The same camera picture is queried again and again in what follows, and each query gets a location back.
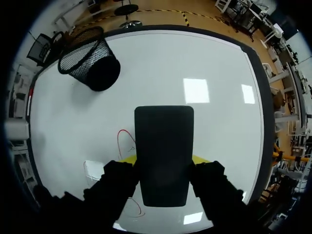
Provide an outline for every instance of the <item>black phone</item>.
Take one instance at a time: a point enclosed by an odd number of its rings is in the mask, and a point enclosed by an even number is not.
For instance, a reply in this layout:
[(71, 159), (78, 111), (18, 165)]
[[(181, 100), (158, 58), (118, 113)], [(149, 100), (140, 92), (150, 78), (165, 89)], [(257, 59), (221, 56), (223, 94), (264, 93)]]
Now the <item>black phone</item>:
[(193, 108), (137, 107), (135, 131), (136, 163), (144, 205), (184, 206), (193, 155)]

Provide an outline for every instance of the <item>yellow and black tape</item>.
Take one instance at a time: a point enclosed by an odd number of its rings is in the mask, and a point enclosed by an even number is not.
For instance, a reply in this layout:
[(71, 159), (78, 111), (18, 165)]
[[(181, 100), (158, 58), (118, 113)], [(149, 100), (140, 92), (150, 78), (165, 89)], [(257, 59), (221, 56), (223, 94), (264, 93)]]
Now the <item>yellow and black tape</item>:
[[(189, 12), (189, 11), (179, 11), (179, 10), (137, 10), (137, 12), (154, 12), (154, 11), (162, 11), (162, 12), (178, 12), (178, 13), (182, 13), (183, 15), (183, 18), (185, 20), (185, 23), (186, 25), (189, 27), (190, 26), (190, 23), (189, 21), (187, 20), (186, 18), (186, 15), (185, 14), (191, 14), (191, 15), (196, 15), (196, 16), (201, 16), (201, 17), (205, 17), (205, 18), (208, 18), (208, 19), (211, 19), (211, 20), (216, 20), (218, 22), (222, 22), (226, 25), (230, 25), (229, 22), (227, 20), (225, 20), (223, 17), (211, 17), (211, 16), (205, 16), (205, 15), (202, 15), (202, 14), (198, 14), (198, 13), (194, 13), (194, 12)], [(90, 22), (82, 27), (79, 27), (79, 28), (75, 28), (74, 30), (80, 30), (82, 28), (86, 28), (94, 23), (98, 23), (102, 20), (105, 20), (105, 19), (108, 19), (108, 18), (112, 18), (112, 17), (116, 17), (115, 15), (114, 16), (106, 16), (106, 17), (103, 17), (101, 19), (98, 19), (98, 20), (95, 20), (93, 22)]]
[(179, 10), (137, 10), (137, 12), (146, 12), (146, 11), (166, 11), (166, 12), (179, 12), (179, 13), (182, 13), (182, 11), (179, 11)]
[(182, 15), (183, 15), (183, 18), (184, 18), (184, 20), (185, 20), (186, 26), (190, 27), (190, 23), (189, 23), (189, 21), (187, 20), (187, 18), (186, 18), (186, 16), (185, 16), (185, 13), (183, 12)]

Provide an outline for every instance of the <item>yellow object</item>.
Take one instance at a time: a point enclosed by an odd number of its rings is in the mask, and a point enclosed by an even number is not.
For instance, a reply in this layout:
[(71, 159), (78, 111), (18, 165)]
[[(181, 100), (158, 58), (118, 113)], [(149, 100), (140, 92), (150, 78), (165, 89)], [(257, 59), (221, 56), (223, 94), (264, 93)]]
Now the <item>yellow object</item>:
[[(279, 147), (278, 147), (276, 144), (274, 144), (274, 148), (276, 149), (277, 152), (273, 152), (273, 157), (278, 157), (278, 156), (279, 156), (279, 152), (281, 152), (281, 150), (279, 149)], [(296, 160), (296, 157), (294, 157), (294, 156), (288, 156), (288, 155), (283, 155), (283, 156), (282, 156), (282, 159), (284, 159), (284, 160)], [(308, 161), (309, 161), (309, 158), (307, 158), (307, 157), (302, 157), (302, 158), (300, 159), (300, 161), (302, 161), (302, 162), (308, 162)]]
[[(131, 163), (132, 165), (134, 165), (136, 160), (137, 160), (137, 155), (132, 155), (132, 156), (126, 158), (126, 159), (121, 160), (120, 162), (128, 162), (128, 163)], [(199, 163), (202, 163), (202, 162), (210, 162), (210, 161), (205, 160), (205, 159), (203, 159), (201, 157), (198, 157), (196, 155), (193, 155), (192, 160), (193, 160), (193, 162), (195, 164), (199, 164)]]

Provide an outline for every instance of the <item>chair base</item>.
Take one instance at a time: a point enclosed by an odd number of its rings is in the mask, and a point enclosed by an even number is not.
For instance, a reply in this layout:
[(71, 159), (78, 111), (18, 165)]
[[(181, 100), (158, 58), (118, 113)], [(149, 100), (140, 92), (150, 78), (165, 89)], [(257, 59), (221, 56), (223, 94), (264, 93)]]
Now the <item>chair base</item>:
[(120, 28), (133, 28), (133, 27), (138, 27), (138, 26), (142, 26), (142, 22), (138, 21), (138, 20), (133, 20), (130, 22), (124, 22), (123, 24), (121, 24), (119, 27)]

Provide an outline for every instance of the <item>black table edge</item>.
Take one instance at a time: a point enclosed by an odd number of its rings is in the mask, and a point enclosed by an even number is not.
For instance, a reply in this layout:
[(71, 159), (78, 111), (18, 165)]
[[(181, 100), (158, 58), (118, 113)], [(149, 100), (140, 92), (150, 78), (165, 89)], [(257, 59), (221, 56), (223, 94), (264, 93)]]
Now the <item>black table edge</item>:
[[(251, 198), (249, 202), (258, 200), (262, 194), (262, 191), (265, 189), (265, 186), (269, 179), (269, 174), (271, 171), (275, 122), (274, 122), (273, 100), (271, 96), (270, 85), (267, 79), (267, 75), (262, 67), (262, 63), (256, 51), (253, 48), (245, 45), (244, 43), (241, 43), (228, 36), (215, 33), (215, 32), (211, 32), (208, 30), (204, 30), (204, 29), (192, 28), (192, 27), (181, 26), (181, 25), (147, 25), (147, 26), (128, 28), (128, 29), (116, 29), (116, 30), (112, 30), (109, 32), (105, 32), (104, 36), (111, 37), (111, 36), (130, 33), (130, 32), (150, 31), (150, 30), (173, 30), (173, 31), (198, 33), (198, 34), (211, 36), (211, 37), (225, 40), (235, 45), (238, 45), (242, 49), (242, 51), (248, 55), (249, 60), (252, 64), (252, 67), (253, 67), (253, 70), (257, 79), (259, 91), (260, 91), (262, 110), (263, 110), (263, 121), (264, 121), (263, 152), (262, 152), (261, 165), (260, 165), (258, 177), (256, 179), (255, 187), (254, 187), (253, 193), (251, 194)], [(30, 85), (30, 90), (34, 89), (39, 75), (54, 62), (55, 61), (52, 61), (46, 66), (44, 66), (34, 76), (33, 81)], [(32, 147), (31, 147), (30, 113), (31, 113), (31, 106), (29, 110), (29, 116), (27, 116), (27, 113), (26, 113), (26, 120), (29, 123), (29, 136), (30, 136), (29, 139), (27, 140), (27, 146), (28, 146), (29, 157), (31, 160), (31, 166), (33, 167), (35, 178), (39, 184), (42, 184), (37, 168), (36, 168), (36, 163), (34, 160), (34, 155), (33, 155)]]

